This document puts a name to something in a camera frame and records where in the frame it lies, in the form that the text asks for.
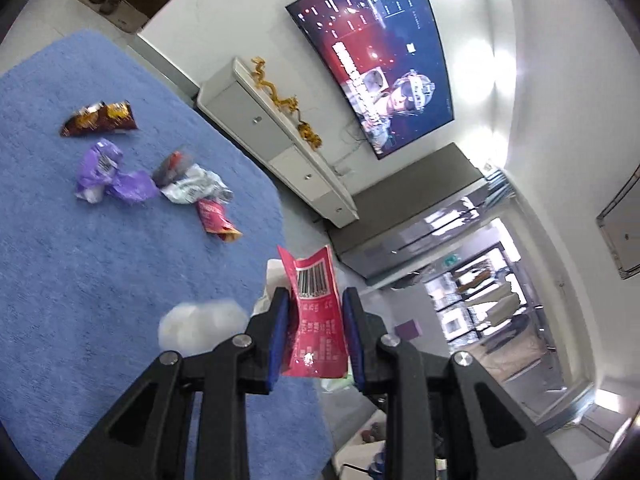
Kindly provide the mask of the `purple box on floor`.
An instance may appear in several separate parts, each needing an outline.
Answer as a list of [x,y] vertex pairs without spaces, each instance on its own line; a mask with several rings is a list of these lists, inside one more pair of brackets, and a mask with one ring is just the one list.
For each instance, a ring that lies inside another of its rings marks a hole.
[[406,341],[419,339],[423,335],[419,322],[414,318],[396,325],[394,331],[400,339]]

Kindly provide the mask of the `golden dragon figurine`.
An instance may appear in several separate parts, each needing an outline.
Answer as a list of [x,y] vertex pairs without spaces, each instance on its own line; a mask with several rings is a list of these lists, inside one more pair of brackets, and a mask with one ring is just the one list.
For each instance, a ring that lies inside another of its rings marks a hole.
[[271,100],[276,109],[288,115],[289,118],[294,119],[295,128],[298,135],[314,150],[317,151],[322,147],[321,136],[318,135],[302,117],[302,112],[299,108],[299,102],[296,96],[289,96],[284,98],[280,96],[276,85],[266,78],[265,66],[266,61],[260,56],[255,56],[250,59],[254,68],[250,72],[250,76],[254,80],[254,84],[257,89],[264,90]]

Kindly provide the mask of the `pink barcode wrapper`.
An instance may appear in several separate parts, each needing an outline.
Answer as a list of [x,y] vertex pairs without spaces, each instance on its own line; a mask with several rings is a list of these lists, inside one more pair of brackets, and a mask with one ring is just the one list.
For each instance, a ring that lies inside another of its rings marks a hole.
[[344,377],[348,353],[331,249],[323,247],[308,258],[296,259],[280,248],[279,255],[291,289],[284,374]]

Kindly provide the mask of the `wall mounted curved television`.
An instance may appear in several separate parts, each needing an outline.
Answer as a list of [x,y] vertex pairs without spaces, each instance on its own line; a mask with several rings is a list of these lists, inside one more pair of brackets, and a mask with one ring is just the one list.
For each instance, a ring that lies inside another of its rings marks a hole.
[[296,0],[286,8],[377,158],[454,121],[430,0]]

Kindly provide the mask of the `brown door mat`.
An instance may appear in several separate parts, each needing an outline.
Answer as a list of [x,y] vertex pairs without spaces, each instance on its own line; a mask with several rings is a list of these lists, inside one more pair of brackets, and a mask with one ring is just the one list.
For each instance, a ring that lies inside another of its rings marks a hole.
[[126,0],[120,0],[114,4],[110,0],[93,1],[93,0],[77,0],[78,2],[88,6],[89,9],[96,12],[101,18],[105,18],[112,25],[116,26],[122,32],[134,34],[142,29],[149,18],[138,11]]

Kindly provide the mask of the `brown snack chip bag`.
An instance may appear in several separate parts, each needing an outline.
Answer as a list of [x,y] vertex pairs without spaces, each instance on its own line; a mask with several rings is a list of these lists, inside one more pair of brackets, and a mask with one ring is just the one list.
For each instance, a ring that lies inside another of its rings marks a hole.
[[78,138],[93,133],[130,131],[138,128],[128,101],[99,102],[85,106],[66,120],[62,138]]

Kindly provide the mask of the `white TV console cabinet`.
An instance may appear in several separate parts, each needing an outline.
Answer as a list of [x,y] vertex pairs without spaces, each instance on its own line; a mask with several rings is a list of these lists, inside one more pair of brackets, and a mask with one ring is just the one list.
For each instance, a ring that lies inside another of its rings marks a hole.
[[346,186],[257,87],[242,60],[234,58],[206,80],[196,106],[322,218],[338,228],[359,219]]

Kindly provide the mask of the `white wrapper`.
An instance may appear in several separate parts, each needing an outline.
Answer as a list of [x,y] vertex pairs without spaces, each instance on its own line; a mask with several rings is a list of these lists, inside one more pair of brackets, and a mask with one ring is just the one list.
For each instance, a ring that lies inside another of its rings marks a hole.
[[228,204],[233,200],[233,192],[221,177],[198,164],[189,167],[181,179],[161,188],[160,192],[178,205],[196,204],[199,200]]

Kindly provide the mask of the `grey transparent red wrapper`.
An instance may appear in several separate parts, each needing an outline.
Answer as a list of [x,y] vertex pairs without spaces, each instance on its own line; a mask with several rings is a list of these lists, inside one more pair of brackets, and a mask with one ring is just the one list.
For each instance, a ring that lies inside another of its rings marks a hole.
[[193,157],[185,150],[172,151],[152,172],[152,180],[158,188],[174,183],[184,177],[193,165]]

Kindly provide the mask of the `pink orange snack bag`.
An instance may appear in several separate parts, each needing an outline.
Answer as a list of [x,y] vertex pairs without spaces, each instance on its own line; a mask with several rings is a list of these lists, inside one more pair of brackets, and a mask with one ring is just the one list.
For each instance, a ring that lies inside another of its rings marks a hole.
[[242,236],[227,219],[224,205],[216,200],[199,200],[198,216],[207,234],[216,235],[226,243],[235,242]]

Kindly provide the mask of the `blue fluffy bed cover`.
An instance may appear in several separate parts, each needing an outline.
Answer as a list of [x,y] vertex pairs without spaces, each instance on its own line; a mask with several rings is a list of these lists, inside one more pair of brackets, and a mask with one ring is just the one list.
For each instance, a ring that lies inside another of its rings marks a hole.
[[[81,107],[126,101],[115,133],[126,171],[186,148],[232,189],[241,237],[208,235],[198,212],[155,197],[75,194],[93,136],[64,138]],[[158,356],[162,316],[182,302],[262,296],[284,243],[279,193],[254,162],[111,40],[76,32],[1,78],[1,420],[35,474],[53,478]]]

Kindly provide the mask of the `clear plastic bag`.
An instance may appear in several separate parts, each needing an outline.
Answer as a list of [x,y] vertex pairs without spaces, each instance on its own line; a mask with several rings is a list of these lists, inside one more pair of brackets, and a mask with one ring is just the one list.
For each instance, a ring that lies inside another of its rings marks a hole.
[[234,300],[183,302],[160,319],[158,344],[163,351],[177,351],[184,358],[196,356],[242,334],[249,320]]

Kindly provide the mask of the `purple wrapper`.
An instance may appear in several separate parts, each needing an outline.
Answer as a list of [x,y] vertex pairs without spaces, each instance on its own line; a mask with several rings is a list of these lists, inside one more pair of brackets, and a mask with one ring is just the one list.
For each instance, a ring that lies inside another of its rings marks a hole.
[[144,171],[120,169],[122,150],[113,142],[100,139],[82,158],[75,195],[89,204],[102,202],[105,195],[126,204],[140,204],[160,195],[151,176]]

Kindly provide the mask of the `grey refrigerator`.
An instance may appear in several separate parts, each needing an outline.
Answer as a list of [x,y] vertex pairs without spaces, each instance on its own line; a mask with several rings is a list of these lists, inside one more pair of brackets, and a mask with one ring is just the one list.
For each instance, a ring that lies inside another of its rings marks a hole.
[[450,143],[354,196],[358,219],[329,230],[334,254],[368,282],[385,278],[480,221],[513,193]]

